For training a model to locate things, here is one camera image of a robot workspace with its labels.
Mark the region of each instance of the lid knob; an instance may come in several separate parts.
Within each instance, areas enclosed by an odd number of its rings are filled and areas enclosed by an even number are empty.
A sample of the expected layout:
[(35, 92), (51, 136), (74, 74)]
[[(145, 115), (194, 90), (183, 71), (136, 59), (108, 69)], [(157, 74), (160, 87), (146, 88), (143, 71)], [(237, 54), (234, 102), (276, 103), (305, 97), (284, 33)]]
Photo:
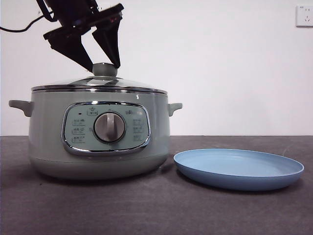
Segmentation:
[(117, 68), (113, 64), (109, 63), (97, 63), (92, 66), (92, 73), (95, 76), (108, 76), (116, 77)]

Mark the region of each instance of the table surface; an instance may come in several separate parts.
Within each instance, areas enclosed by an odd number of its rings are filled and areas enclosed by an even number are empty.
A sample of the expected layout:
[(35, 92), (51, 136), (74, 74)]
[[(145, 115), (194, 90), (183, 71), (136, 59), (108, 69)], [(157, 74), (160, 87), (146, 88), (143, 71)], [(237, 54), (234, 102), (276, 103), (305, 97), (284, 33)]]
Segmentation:
[[(41, 175), (26, 136), (1, 137), (3, 235), (313, 234), (313, 136), (175, 136), (158, 169), (124, 179), (69, 181)], [(177, 171), (173, 155), (237, 148), (300, 161), (289, 187), (244, 192), (205, 186)]]

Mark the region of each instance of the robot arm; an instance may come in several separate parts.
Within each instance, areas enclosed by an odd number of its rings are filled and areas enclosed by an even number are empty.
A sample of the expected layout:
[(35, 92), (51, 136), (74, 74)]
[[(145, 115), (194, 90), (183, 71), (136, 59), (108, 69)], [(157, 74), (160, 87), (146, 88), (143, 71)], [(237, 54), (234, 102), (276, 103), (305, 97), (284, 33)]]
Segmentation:
[(98, 11), (95, 0), (45, 0), (53, 10), (51, 17), (44, 0), (37, 0), (44, 17), (51, 21), (59, 21), (62, 27), (44, 34), (51, 48), (70, 58), (89, 71), (92, 61), (81, 42), (81, 36), (91, 27), (97, 29), (92, 33), (108, 58), (116, 68), (120, 67), (117, 32), (122, 19), (122, 4)]

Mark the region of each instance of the pot base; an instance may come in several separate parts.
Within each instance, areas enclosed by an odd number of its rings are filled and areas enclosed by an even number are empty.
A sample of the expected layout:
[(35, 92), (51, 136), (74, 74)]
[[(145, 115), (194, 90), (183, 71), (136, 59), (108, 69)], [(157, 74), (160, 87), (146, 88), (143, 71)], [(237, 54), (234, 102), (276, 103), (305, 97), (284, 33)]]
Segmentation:
[(71, 180), (104, 180), (142, 174), (165, 162), (166, 155), (114, 162), (56, 162), (30, 157), (31, 164), (40, 173)]

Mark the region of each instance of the glass lid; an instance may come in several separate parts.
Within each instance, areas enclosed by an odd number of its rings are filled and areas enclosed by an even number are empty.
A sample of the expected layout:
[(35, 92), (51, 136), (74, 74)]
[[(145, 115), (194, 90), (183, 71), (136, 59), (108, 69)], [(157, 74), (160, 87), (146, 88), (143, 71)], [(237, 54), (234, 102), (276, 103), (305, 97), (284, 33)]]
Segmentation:
[(106, 63), (99, 63), (93, 65), (92, 70), (94, 76), (86, 77), (76, 81), (63, 81), (54, 84), (47, 84), (44, 86), (33, 87), (32, 91), (40, 90), (58, 90), (58, 91), (75, 91), (78, 89), (96, 89), (96, 90), (126, 90), (126, 91), (141, 91), (167, 94), (166, 91), (155, 89), (144, 83), (126, 80), (116, 77), (117, 69)]

